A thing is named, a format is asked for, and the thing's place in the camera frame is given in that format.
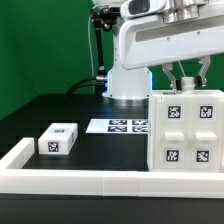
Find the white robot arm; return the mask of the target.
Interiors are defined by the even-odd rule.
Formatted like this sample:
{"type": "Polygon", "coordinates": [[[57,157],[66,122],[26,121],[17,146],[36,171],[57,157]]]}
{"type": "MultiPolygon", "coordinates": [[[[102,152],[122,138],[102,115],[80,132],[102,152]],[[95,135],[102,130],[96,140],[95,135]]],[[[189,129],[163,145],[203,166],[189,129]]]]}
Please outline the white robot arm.
{"type": "Polygon", "coordinates": [[[224,52],[224,0],[128,0],[120,14],[124,68],[161,65],[177,90],[180,82],[170,72],[171,64],[198,58],[201,70],[195,81],[206,85],[210,57],[224,52]]]}

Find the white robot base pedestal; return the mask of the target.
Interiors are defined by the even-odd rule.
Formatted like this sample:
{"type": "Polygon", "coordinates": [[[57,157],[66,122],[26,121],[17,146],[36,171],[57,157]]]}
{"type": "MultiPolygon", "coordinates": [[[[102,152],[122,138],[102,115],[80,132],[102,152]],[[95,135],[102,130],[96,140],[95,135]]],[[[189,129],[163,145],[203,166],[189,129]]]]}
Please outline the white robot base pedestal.
{"type": "MultiPolygon", "coordinates": [[[[125,0],[92,0],[96,4],[107,4],[116,6],[120,9],[125,0]]],[[[113,66],[107,72],[107,81],[101,82],[103,87],[97,88],[96,92],[107,98],[120,103],[142,102],[148,98],[151,90],[152,73],[148,68],[126,70],[122,67],[119,55],[119,34],[123,20],[119,16],[117,24],[113,26],[113,66]]]]}

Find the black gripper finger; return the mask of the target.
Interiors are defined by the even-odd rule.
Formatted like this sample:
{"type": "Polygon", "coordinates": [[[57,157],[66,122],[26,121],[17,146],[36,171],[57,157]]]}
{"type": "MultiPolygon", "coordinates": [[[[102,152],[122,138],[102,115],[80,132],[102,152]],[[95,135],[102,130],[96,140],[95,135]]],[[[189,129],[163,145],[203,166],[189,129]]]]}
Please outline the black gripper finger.
{"type": "Polygon", "coordinates": [[[201,68],[199,70],[198,75],[196,76],[196,86],[197,87],[205,87],[206,86],[206,74],[210,67],[211,60],[209,56],[203,56],[199,59],[199,64],[201,68]]]}
{"type": "Polygon", "coordinates": [[[177,79],[171,72],[173,69],[173,66],[168,63],[168,64],[163,64],[162,65],[163,72],[166,74],[166,76],[169,78],[171,81],[171,88],[174,91],[180,91],[181,90],[181,80],[177,79]]]}

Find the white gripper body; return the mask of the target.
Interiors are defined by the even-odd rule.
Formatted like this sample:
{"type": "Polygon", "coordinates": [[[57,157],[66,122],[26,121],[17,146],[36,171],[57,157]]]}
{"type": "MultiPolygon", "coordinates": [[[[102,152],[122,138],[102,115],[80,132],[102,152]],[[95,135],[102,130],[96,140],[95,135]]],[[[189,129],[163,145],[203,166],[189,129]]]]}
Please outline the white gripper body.
{"type": "Polygon", "coordinates": [[[125,69],[150,67],[224,52],[224,6],[202,6],[200,17],[165,24],[161,15],[126,21],[119,34],[125,69]]]}

